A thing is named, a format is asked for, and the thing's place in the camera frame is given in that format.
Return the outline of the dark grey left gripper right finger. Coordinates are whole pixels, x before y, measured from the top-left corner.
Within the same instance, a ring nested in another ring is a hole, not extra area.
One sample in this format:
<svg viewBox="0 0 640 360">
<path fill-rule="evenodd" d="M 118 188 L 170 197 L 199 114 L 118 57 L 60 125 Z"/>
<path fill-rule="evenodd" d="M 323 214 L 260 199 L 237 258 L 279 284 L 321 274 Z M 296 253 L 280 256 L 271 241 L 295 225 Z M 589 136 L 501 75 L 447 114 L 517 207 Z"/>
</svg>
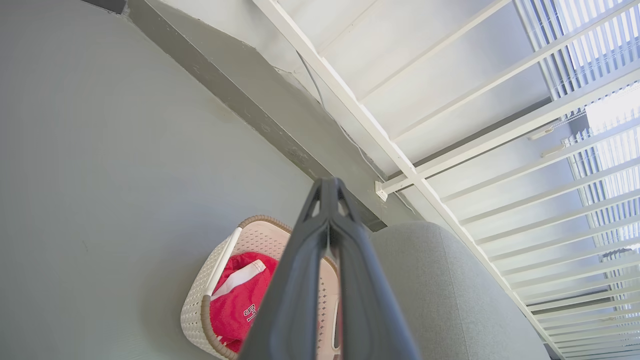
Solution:
<svg viewBox="0 0 640 360">
<path fill-rule="evenodd" d="M 341 360 L 421 360 L 345 184 L 329 180 L 329 254 L 340 274 Z"/>
</svg>

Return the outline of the white window blinds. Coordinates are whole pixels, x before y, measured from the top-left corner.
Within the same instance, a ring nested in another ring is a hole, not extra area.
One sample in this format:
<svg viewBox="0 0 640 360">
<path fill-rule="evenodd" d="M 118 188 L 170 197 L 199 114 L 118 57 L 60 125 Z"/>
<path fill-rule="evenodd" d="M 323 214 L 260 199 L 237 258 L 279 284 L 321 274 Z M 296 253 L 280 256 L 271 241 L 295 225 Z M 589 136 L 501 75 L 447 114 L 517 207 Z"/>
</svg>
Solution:
<svg viewBox="0 0 640 360">
<path fill-rule="evenodd" d="M 550 98 L 560 100 L 615 72 L 634 78 L 574 105 L 513 144 L 527 200 L 516 214 L 546 226 L 491 254 L 527 303 L 640 288 L 640 4 L 542 59 Z"/>
</svg>

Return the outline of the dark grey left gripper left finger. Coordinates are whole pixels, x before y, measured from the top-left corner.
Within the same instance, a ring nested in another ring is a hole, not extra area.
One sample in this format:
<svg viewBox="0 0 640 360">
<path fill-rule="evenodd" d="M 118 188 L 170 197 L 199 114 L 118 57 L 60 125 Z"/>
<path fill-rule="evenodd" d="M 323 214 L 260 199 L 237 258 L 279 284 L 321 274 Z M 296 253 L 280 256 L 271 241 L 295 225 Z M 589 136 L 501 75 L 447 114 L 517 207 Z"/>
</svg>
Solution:
<svg viewBox="0 0 640 360">
<path fill-rule="evenodd" d="M 238 360 L 316 360 L 329 209 L 330 181 L 321 178 L 302 206 Z"/>
</svg>

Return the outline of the red basketball jersey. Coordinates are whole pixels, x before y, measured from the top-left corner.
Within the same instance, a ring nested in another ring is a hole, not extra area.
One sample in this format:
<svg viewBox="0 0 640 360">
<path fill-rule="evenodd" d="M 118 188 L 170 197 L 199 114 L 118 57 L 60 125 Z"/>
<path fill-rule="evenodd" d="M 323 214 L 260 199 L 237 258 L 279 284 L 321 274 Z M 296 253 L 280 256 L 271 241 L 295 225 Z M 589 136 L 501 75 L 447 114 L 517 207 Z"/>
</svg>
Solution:
<svg viewBox="0 0 640 360">
<path fill-rule="evenodd" d="M 272 281 L 278 260 L 247 251 L 231 255 L 210 298 L 209 317 L 215 337 L 240 353 Z"/>
</svg>

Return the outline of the grey skirting board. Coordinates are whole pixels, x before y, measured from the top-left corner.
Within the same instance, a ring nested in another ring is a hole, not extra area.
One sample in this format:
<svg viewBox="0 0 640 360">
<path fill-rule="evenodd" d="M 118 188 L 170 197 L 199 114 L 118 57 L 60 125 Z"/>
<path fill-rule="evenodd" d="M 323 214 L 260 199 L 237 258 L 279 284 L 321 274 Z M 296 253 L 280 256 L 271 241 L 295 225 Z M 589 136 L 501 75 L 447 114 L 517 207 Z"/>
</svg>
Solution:
<svg viewBox="0 0 640 360">
<path fill-rule="evenodd" d="M 156 46 L 311 180 L 343 178 L 371 231 L 394 223 L 366 194 L 374 172 L 336 121 L 251 45 L 162 0 L 127 0 L 127 16 Z"/>
</svg>

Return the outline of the grey fabric sofa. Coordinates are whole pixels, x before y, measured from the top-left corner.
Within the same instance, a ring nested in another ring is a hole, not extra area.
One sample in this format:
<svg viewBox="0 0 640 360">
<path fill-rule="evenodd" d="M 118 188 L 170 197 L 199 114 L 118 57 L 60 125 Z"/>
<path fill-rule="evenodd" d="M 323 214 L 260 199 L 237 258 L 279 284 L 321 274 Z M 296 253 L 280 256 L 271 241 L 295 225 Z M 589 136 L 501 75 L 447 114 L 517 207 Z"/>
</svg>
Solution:
<svg viewBox="0 0 640 360">
<path fill-rule="evenodd" d="M 450 231 L 413 221 L 370 241 L 423 360 L 550 360 L 521 309 Z"/>
</svg>

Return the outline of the white metal rack frame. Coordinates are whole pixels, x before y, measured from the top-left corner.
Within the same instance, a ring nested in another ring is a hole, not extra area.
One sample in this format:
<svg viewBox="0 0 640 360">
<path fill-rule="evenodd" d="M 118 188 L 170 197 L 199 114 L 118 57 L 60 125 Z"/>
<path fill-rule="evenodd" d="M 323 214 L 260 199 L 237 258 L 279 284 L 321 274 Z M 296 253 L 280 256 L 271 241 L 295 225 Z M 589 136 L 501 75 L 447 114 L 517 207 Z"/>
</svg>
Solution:
<svg viewBox="0 0 640 360">
<path fill-rule="evenodd" d="M 547 225 L 516 180 L 545 161 L 514 143 L 638 69 L 553 100 L 542 59 L 640 0 L 253 0 L 301 58 L 297 79 L 405 196 L 468 244 L 551 357 L 640 360 L 640 287 L 528 303 L 491 249 Z"/>
</svg>

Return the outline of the cream perforated plastic laundry basket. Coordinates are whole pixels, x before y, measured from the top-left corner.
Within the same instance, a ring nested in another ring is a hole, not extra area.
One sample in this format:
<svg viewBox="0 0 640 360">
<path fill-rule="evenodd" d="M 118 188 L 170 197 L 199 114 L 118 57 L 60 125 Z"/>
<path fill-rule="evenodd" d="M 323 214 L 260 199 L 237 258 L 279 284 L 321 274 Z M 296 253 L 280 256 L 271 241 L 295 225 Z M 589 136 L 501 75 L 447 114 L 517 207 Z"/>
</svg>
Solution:
<svg viewBox="0 0 640 360">
<path fill-rule="evenodd" d="M 237 360 L 239 353 L 222 345 L 212 329 L 210 301 L 215 286 L 232 255 L 256 252 L 279 261 L 291 231 L 278 219 L 256 215 L 238 224 L 215 247 L 199 270 L 180 313 L 182 331 L 192 344 L 222 360 Z"/>
</svg>

